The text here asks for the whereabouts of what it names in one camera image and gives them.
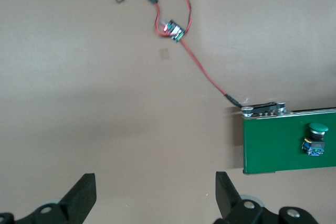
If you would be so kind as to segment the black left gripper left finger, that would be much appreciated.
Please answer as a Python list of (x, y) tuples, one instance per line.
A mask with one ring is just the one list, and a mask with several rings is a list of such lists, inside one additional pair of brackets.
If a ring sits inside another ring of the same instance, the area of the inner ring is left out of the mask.
[(84, 223), (96, 203), (96, 177), (84, 174), (56, 204), (38, 207), (18, 223)]

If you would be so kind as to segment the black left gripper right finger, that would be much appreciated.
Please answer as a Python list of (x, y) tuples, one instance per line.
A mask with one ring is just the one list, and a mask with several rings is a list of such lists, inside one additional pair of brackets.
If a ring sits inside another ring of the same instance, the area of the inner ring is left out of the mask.
[(221, 214), (214, 223), (260, 223), (262, 207), (251, 199), (242, 199), (226, 172), (216, 172), (216, 202)]

